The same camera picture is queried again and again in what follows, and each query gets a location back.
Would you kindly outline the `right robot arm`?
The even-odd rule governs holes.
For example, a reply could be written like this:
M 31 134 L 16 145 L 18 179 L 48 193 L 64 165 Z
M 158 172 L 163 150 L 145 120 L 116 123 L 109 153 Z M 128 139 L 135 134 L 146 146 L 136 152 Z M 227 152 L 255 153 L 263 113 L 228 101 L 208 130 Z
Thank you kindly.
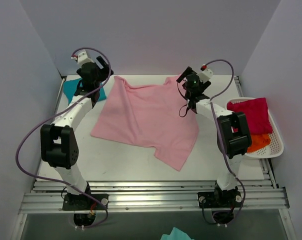
M 214 203 L 225 206 L 231 201 L 231 193 L 238 190 L 238 173 L 243 155 L 252 144 L 247 118 L 243 112 L 226 109 L 204 94 L 211 85 L 213 71 L 203 66 L 201 72 L 187 67 L 176 82 L 182 83 L 185 93 L 180 95 L 186 100 L 186 110 L 202 115 L 214 122 L 217 133 L 217 145 L 222 153 L 225 169 L 216 180 L 213 193 Z

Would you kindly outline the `pink t shirt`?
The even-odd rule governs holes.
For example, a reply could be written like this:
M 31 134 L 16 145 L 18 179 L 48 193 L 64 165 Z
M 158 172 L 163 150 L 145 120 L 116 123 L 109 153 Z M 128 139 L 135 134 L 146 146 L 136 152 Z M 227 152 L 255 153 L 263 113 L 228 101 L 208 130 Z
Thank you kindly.
M 154 148 L 157 159 L 180 171 L 197 141 L 199 126 L 193 113 L 180 117 L 186 101 L 176 80 L 173 76 L 163 84 L 133 86 L 115 76 L 91 136 Z

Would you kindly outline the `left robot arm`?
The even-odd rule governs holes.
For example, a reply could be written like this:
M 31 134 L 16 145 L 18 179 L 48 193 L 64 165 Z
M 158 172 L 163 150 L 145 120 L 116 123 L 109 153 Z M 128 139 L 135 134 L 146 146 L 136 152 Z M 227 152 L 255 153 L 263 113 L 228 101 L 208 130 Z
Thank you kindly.
M 66 183 L 66 196 L 74 200 L 79 209 L 86 210 L 91 206 L 92 197 L 90 186 L 82 177 L 77 165 L 79 148 L 75 130 L 98 102 L 98 88 L 113 71 L 101 56 L 93 61 L 82 51 L 75 59 L 79 65 L 76 73 L 81 80 L 69 104 L 70 110 L 56 117 L 52 124 L 44 124 L 41 127 L 41 158 L 54 168 Z

